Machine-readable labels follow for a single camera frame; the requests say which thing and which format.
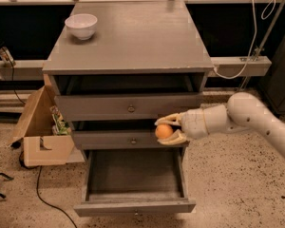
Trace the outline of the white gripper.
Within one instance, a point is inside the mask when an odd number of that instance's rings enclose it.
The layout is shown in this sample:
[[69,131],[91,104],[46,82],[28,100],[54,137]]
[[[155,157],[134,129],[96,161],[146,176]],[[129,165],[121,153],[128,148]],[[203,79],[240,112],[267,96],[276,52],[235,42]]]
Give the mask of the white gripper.
[[202,109],[190,109],[184,113],[173,113],[155,121],[155,125],[169,124],[181,126],[170,137],[158,139],[163,145],[176,145],[188,140],[198,140],[208,136],[208,131]]

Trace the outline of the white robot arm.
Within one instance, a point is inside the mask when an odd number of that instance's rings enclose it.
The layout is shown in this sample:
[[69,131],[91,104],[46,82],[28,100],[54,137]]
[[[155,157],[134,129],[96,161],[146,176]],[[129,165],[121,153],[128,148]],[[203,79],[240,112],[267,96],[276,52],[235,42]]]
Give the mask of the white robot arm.
[[285,159],[285,123],[257,97],[247,92],[232,95],[227,105],[190,109],[155,121],[155,126],[178,126],[168,137],[157,136],[162,145],[177,145],[215,133],[234,134],[254,130]]

